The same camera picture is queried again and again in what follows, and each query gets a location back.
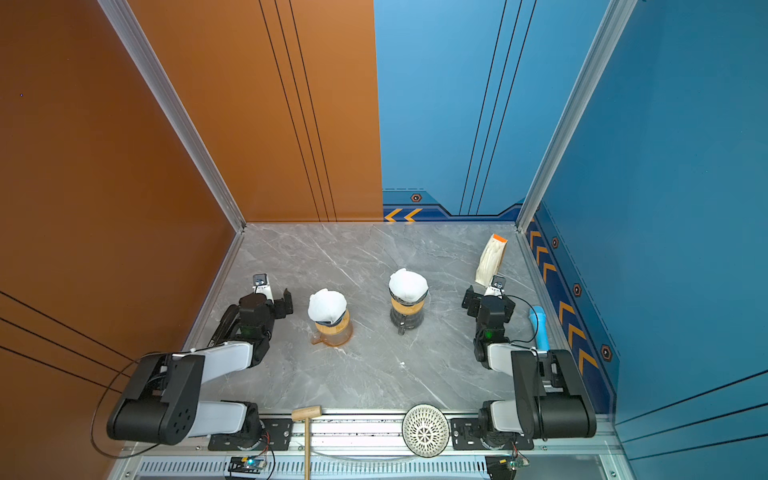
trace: robotic arm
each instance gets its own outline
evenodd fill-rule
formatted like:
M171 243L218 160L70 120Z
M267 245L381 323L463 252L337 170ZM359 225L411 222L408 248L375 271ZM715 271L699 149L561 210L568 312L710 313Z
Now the robotic arm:
M483 402L478 436L492 449L521 437L529 439L532 449L532 439L594 436L594 409L571 353L517 346L504 336L504 324L515 310L504 295L504 283L494 276L484 295L470 286L462 302L475 317L475 358L515 383L514 400Z
M109 437L176 445L186 437L228 435L230 444L253 447L263 428L256 404L201 402L200 385L261 363L275 319L291 313L288 290L274 300L266 274L253 276L253 293L227 308L208 348L141 358L107 422Z

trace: gray marble table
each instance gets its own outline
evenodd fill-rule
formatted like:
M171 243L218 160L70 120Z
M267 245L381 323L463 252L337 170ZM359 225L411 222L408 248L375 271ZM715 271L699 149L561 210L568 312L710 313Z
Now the gray marble table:
M480 254L493 233L511 238L506 223L254 223L206 322L205 346L231 303L251 291L251 277L268 273L276 296L293 294L294 314L277 320L261 365L203 385L201 399L256 402L260 410L409 409L430 403L473 411L491 399L513 398L511 378L475 361L475 320L461 301L474 283ZM389 320L389 275L406 267L429 282L424 323L397 334ZM500 273L507 293L538 299L525 259L508 243ZM310 344L315 331L310 294L328 288L346 296L354 335L344 346ZM529 339L528 308L507 326L510 339Z

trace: yellow chevron arrow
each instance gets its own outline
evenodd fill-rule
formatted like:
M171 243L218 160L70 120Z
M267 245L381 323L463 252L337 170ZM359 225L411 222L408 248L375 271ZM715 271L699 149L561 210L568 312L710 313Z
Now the yellow chevron arrow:
M584 375L584 361L587 360L589 363L594 365L596 369L599 369L597 360L593 359L592 356L589 353L586 353L584 350L579 349L578 350L578 371L583 376Z
M536 265L541 265L541 252L549 253L546 247L536 247Z
M568 325L568 345L570 345L571 348L574 347L574 333L585 340L587 339L587 337L584 335L584 332L581 329L575 327L573 323Z
M544 283L547 283L547 270L552 270L553 272L558 271L558 269L554 268L554 265L551 263L544 262Z
M394 217L395 215L399 214L401 210L402 210L402 208L396 208L396 209L392 210L392 213L390 213L389 215L384 217L384 219L385 220L389 220L392 223L395 223L397 220L393 219L392 217Z
M533 231L531 232L531 250L533 250L533 237L540 237L541 232Z
M421 208L417 208L416 210L414 210L410 214L406 215L406 220L409 221L409 222L416 222L416 220L413 220L413 216L416 215L420 211L422 211L422 209Z
M574 309L572 306L568 305L567 303L560 302L560 324L563 324L563 310L567 310L568 312L573 313L576 315L576 312L574 312Z

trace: brown wall panel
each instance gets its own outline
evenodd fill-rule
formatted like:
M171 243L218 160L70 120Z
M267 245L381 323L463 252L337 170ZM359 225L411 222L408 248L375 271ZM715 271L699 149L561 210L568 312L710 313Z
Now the brown wall panel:
M130 4L246 220L381 220L372 0Z
M0 65L0 291L131 358L179 349L233 230L98 3L0 2ZM127 363L7 296L0 317ZM0 346L114 375L6 322ZM0 362L3 478L44 476L41 449L57 477L105 475L88 443L102 388L5 350Z

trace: black diagonal stripe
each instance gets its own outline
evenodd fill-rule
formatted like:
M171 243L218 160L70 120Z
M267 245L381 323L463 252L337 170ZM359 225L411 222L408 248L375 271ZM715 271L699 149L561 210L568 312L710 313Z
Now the black diagonal stripe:
M51 368L52 368L52 369L54 369L54 370L58 370L59 372L63 372L63 373L66 373L67 375L72 375L73 377L77 377L77 378L79 378L80 380L85 380L86 382L89 382L89 383L93 383L94 385L98 385L98 386L100 386L100 387L102 387L102 388L105 388L105 389L106 389L106 388L109 388L109 389L110 389L110 390L112 390L113 392L122 393L120 390L115 390L115 389L113 389L113 388L111 388L111 387L107 387L106 385L102 385L102 384L100 384L99 382L94 382L93 380L91 380L91 379L87 379L87 378L85 378L84 376L80 376L80 375L78 375L77 373L72 373L72 372L69 372L68 370L60 369L60 368L58 368L57 366L53 366L53 365L51 365L50 363L46 363L46 362L43 362L42 360L34 359L34 358L30 357L29 355L25 355L24 353L19 353L19 352L17 352L16 350L13 350L13 349L9 349L7 346L2 346L2 345L0 345L0 349L3 349L3 350L5 350L6 352L14 353L14 354L16 354L16 355L18 355L18 356L24 357L24 358L26 358L26 359L28 359L28 360L31 360L31 361L33 361L33 362L37 362L37 363L40 363L41 365L49 366L49 367L51 367Z
M10 321L10 320L7 320L7 319L4 319L4 318L3 318L3 317L1 317L1 316L0 316L0 320L1 320L1 321L3 321L3 322L6 322L8 325L12 325L12 326L15 326L16 328L18 328L18 329L20 329L20 330L22 330L22 331L24 331L24 332L26 332L26 333L29 333L29 334L31 334L31 335L34 335L34 336L38 337L39 339L43 339L43 340L45 340L46 342L49 342L49 343L53 343L54 345L56 345L56 346L58 346L58 347L60 347L60 348L62 348L62 349L64 349L64 350L67 350L68 352L72 352L72 353L74 353L74 354L75 354L75 355L77 355L77 356L81 356L82 358L84 358L84 359L86 359L86 360L91 360L93 363L97 363L97 364L99 364L99 365L101 365L101 366L103 366L103 367L106 367L106 368L108 368L108 369L112 370L113 372L117 372L117 373L119 373L119 372L120 372L120 370L118 370L118 369L113 369L113 368L112 368L112 367L110 367L109 365L106 365L106 364L104 364L104 363L101 363L101 362L99 362L98 360L94 360L94 359L92 359L90 356L86 356L86 355L83 355L82 353L76 352L76 351L74 351L73 349L71 349L71 348L69 348L69 347L67 347L67 346L63 346L62 344L60 344L60 343L57 343L57 342L54 342L53 340L51 340L51 339L49 339L49 338L45 338L43 335L39 335L39 334L37 334L37 333L35 333L35 332L33 332L33 331L29 330L29 329L26 329L26 328L24 328L23 326L20 326L20 325L16 325L16 324L15 324L15 323L13 323L12 321Z
M721 415L715 415L714 417L710 417L708 419L701 419L701 420L697 420L696 422L686 423L685 425L679 425L677 427L672 427L671 429L660 430L659 432L653 432L653 433L649 433L647 435L641 435L641 436L635 437L633 439L622 440L621 443L624 444L624 443L627 443L627 442L634 442L635 440L646 439L646 438L652 437L654 435L659 435L661 433L672 432L673 430L684 429L685 427L690 427L692 425L698 425L700 423L705 423L705 422L709 422L709 421L712 421L712 420L722 419L722 418L725 418L725 417L729 417L731 415L736 415L737 413L744 413L744 412L749 412L750 410L754 410L754 409L761 409L764 406L768 406L768 402L761 403L759 405L754 405L754 406L751 406L751 407L746 407L745 409L735 410L733 412L723 413Z
M458 206L458 214L462 214L464 208L464 196L467 194L467 184L469 183L469 172L472 171L472 157L475 156L475 145L478 143L478 134L480 133L480 122L482 120L482 111L485 109L485 98L488 96L488 86L491 84L491 72L493 72L493 61L496 59L496 48L498 48L498 37L502 34L502 24L504 23L504 12L507 11L507 0L504 0L502 8L502 19L498 21L498 33L496 34L496 43L493 45L493 55L491 56L491 66L488 68L488 80L485 81L485 93L482 95L482 105L480 105L480 117L478 118L478 127L475 130L475 141L472 142L472 153L469 155L469 166L467 167L467 177L464 180L464 191L462 192L462 203Z
M40 314L40 315L43 315L45 318L47 318L47 319L51 320L52 322L55 322L55 323L57 323L57 324L59 324L59 325L63 326L65 329L71 330L72 332L75 332L75 333L77 333L79 336L83 336L83 337L85 337L85 338L89 339L90 341L92 341L93 343L96 343L97 345L101 345L101 346L103 346L103 347L104 347L105 349L107 349L107 350L109 350L109 351L111 351L111 352L114 352L114 353L117 353L119 356L121 356L121 357L123 357L123 358L125 358L125 359L129 359L129 360L131 360L131 359L132 359L131 357L129 357L129 356L126 356L126 355L123 355L122 353L118 352L117 350L115 350L115 349L113 349L113 348L111 348L111 347L108 347L108 346L106 346L105 344L103 344L103 343L99 342L99 341L98 341L98 340L96 340L96 339L92 339L90 336L88 336L88 335L85 335L83 332L81 332L81 331L79 331L79 330L76 330L76 329L74 329L74 328L70 327L70 326L69 326L69 325L67 325L66 323L64 323L64 322L61 322L61 321L59 321L59 320L56 320L54 317L52 317L52 316L48 315L47 313L43 313L43 312L41 312L40 310L38 310L38 309L34 308L33 306L30 306L30 305L28 305L27 303L24 303L24 302L22 302L22 301L21 301L21 300L19 300L18 298L14 297L14 296L10 296L10 295L8 295L6 292L2 292L2 291L0 291L0 294L2 294L2 295L4 295L4 296L7 296L9 299L13 300L14 302L18 303L19 305L23 305L23 306L27 307L28 309L30 309L31 311L33 311L33 312L35 312L35 313L38 313L38 314Z
M507 47L507 57L504 59L504 67L502 69L502 79L498 81L498 90L496 91L496 99L493 102L493 111L491 112L491 121L488 123L488 131L485 132L485 142L482 145L482 154L480 154L480 165L478 165L478 173L475 175L475 186L472 187L472 197L469 199L469 208L467 209L467 214L469 215L472 211L472 202L475 201L475 191L478 187L478 179L480 178L480 170L482 170L482 161L483 157L485 156L485 148L488 146L488 138L491 136L491 128L493 127L493 117L496 115L496 105L498 104L498 95L502 91L502 84L504 83L504 73L507 71L507 61L509 60L509 52L512 50L512 41L515 39L515 31L518 29L518 20L520 18L520 10L523 6L522 0L520 1L520 5L518 6L518 14L515 16L515 26L512 27L512 36L509 38L509 47ZM499 132L502 131L502 126L498 126Z
M264 7L261 4L261 0L259 0L259 8L261 9L261 18L264 19L264 28L266 28L266 36L270 40L270 47L272 48L272 56L275 58L275 67L277 68L277 75L280 77L280 85L283 86L283 95L285 95L285 98L286 98L288 115L290 115L290 123L293 125L293 133L296 135L296 144L299 145L299 153L301 154L301 162L304 164L304 173L306 174L306 182L310 185L310 193L312 194L312 202L315 204L315 213L317 213L317 221L322 222L322 220L320 219L320 210L318 210L317 201L315 200L315 192L312 189L312 181L310 181L310 171L306 167L306 160L304 159L304 151L302 150L301 142L299 141L299 131L296 129L296 122L293 121L293 112L290 110L290 103L288 102L288 93L286 92L286 85L283 82L283 74L280 73L280 64L277 63L277 53L275 53L275 45L272 43L270 26L266 24L266 15L264 14Z
M697 399L700 396L705 396L705 395L707 395L709 393L716 392L717 390L725 389L727 387L736 385L737 383L746 382L747 380L753 379L753 378L755 378L757 376L765 375L766 373L768 373L768 370L763 370L762 372L754 373L753 375L750 375L750 376L745 376L742 379L734 380L734 381L732 381L730 383L726 383L725 385L721 385L719 387L707 390L706 392L697 393L696 395L690 396L690 397L688 397L686 399L677 400L676 402L672 402L669 405L665 405L663 407L659 407L657 409L650 410L649 412L641 413L640 415L636 415L636 416L632 417L631 419L622 420L620 422L617 422L616 425L621 425L622 423L631 422L632 420L639 419L640 417L645 417L646 415L650 415L651 413L656 413L656 412L659 412L660 410L668 409L671 406L680 405L681 403L687 402L688 400Z
M689 452L690 450L705 449L706 447L716 447L718 445L726 445L728 443L744 442L746 440L761 439L762 437L768 437L768 433L760 433L759 435L751 435L748 437L742 437L740 439L725 440L723 442L707 443L706 445L699 445L697 447L688 447L687 449L671 450L669 452L654 453L653 455L644 455L642 457L627 458L630 462L633 460L642 460L643 458L653 458L662 455L669 455L670 453Z
M310 144L310 154L312 155L312 163L315 165L315 175L317 176L317 186L320 187L320 198L323 200L323 209L326 211L326 219L330 219L328 214L328 207L326 206L326 195L323 193L323 185L320 183L320 172L317 170L317 161L315 160L315 150L312 148L312 139L310 138L310 129L306 126L306 117L304 116L304 106L301 105L301 95L299 95L299 85L296 83L296 74L293 73L293 62L290 60L290 52L288 51L288 41L286 40L286 32L283 30L283 19L280 17L280 9L277 7L277 0L275 1L275 9L277 10L277 21L280 23L280 31L283 33L283 43L286 46L286 55L288 55L288 65L290 66L290 74L293 78L293 87L296 89L296 98L299 101L299 110L301 111L301 119L304 122L304 131L306 132L306 142Z
M502 135L502 127L504 126L504 117L507 114L507 107L509 106L509 98L512 96L512 88L515 87L515 79L518 77L518 69L520 68L520 59L523 57L523 50L525 50L525 41L528 39L528 31L531 30L531 21L533 20L533 12L536 11L536 2L533 2L533 9L531 10L531 17L528 19L528 27L525 29L525 37L523 37L523 45L520 47L520 55L518 56L518 64L515 67L515 74L512 75L512 85L509 86L509 94L507 95L507 103L504 105L504 113L502 114L502 122L498 126L498 134L496 135L496 142L493 144L493 151L491 152L491 160L488 161L488 171L485 172L485 180L482 182L482 190L480 191L480 200L478 200L478 207L475 210L475 215L480 211L480 203L482 202L482 196L485 193L485 184L488 183L488 174L491 173L491 166L493 165L493 157L496 155L496 145L498 145L498 138Z
M315 131L317 132L317 141L320 145L320 158L323 160L323 169L326 171L326 181L328 182L328 195L331 198L331 208L333 209L333 219L337 222L339 218L336 216L336 204L333 202L333 189L331 188L331 180L328 177L328 167L326 166L326 154L323 151L323 139L320 137L320 129L317 126L317 114L315 113L315 104L312 101L312 89L310 88L310 78L306 74L306 65L304 64L304 53L301 51L301 41L299 40L299 29L296 27L296 17L293 15L293 3L288 1L290 5L290 16L293 20L293 30L296 32L296 43L299 44L299 56L301 57L301 68L304 70L304 80L306 80L306 91L310 94L310 107L312 109L312 116L315 119Z

